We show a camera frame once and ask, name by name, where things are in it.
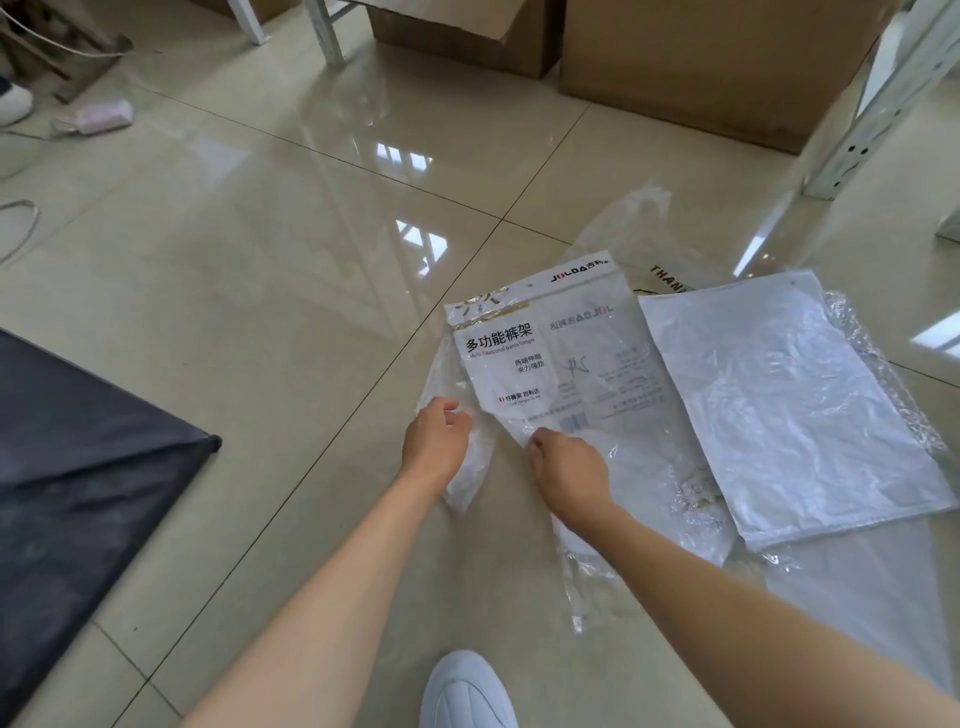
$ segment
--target forearm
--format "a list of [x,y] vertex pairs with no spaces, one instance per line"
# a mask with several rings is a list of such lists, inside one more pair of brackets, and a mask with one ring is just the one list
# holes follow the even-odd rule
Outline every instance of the forearm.
[[737,728],[960,725],[960,705],[905,668],[622,509],[583,530]]
[[430,494],[396,481],[184,725],[350,726]]

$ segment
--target tiled floor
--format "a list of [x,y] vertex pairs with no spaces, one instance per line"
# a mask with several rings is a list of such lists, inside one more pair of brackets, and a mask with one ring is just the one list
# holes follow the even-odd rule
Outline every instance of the tiled floor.
[[[175,725],[389,480],[437,304],[553,264],[649,181],[672,193],[678,244],[715,268],[805,261],[847,291],[960,450],[960,246],[932,235],[958,202],[960,82],[828,205],[791,200],[810,155],[589,105],[553,77],[377,47],[361,12],[338,23],[351,58],[331,72],[301,11],[253,49],[180,0],[88,5],[138,49],[89,98],[127,97],[137,121],[17,150],[39,156],[0,197],[33,198],[43,218],[0,271],[0,326],[225,446],[19,728]],[[472,647],[523,724],[725,725],[648,619],[574,637],[524,469],[504,439],[466,517],[431,513],[359,724],[413,724],[434,661]]]

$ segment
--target pink object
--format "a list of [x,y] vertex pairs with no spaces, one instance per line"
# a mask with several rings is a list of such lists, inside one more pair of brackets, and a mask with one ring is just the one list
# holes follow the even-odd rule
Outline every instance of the pink object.
[[93,136],[133,123],[133,106],[129,101],[106,101],[78,109],[59,120],[71,131]]

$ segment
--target dark cloth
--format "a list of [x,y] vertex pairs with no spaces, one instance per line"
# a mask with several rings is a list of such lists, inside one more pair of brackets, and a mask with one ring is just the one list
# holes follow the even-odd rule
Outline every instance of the dark cloth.
[[220,444],[0,330],[0,725]]

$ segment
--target white sneaker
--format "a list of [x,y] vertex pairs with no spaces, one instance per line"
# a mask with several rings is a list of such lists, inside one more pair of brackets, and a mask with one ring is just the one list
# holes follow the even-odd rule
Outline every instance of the white sneaker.
[[26,88],[12,84],[7,93],[0,96],[0,127],[15,124],[34,110],[34,94]]
[[437,663],[420,705],[420,728],[517,728],[507,689],[476,652],[451,652]]

